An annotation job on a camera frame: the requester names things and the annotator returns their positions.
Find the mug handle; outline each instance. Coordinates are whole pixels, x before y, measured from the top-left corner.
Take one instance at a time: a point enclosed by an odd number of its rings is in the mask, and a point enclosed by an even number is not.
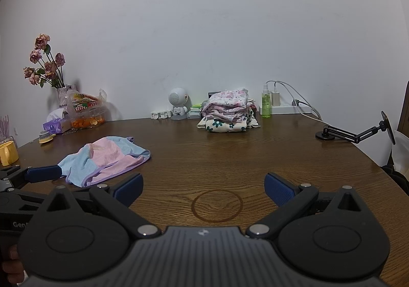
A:
[[[4,147],[4,153],[5,153],[5,155],[6,155],[6,165],[5,166],[7,166],[7,165],[9,165],[10,163],[9,163],[9,161],[10,161],[10,151],[9,151],[9,149],[5,146]]]

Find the green flower print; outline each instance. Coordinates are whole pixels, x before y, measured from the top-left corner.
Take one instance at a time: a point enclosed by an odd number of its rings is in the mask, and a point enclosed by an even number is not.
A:
[[[220,121],[220,120],[214,120],[214,122],[213,122],[213,126],[216,126],[216,128],[218,127],[218,126],[222,126],[224,124],[224,122],[223,121]]]

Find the yellow cup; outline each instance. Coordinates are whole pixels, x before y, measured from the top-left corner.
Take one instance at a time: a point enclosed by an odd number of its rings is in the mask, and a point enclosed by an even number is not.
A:
[[[18,153],[13,141],[0,145],[0,159],[3,166],[8,166],[18,160]]]

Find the green leaf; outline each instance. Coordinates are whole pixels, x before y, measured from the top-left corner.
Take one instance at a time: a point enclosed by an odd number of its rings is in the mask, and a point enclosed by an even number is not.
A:
[[[47,44],[46,48],[44,49],[44,53],[46,53],[46,55],[49,55],[51,52],[51,46]]]

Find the finger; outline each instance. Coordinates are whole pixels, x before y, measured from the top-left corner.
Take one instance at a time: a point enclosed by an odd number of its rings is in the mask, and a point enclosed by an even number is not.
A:
[[[24,273],[19,274],[9,274],[7,276],[7,280],[11,284],[19,284],[24,281]]]
[[[18,259],[17,244],[10,247],[9,256],[10,256],[10,259]]]
[[[11,274],[20,274],[24,272],[23,265],[17,259],[3,262],[2,268],[4,272]]]

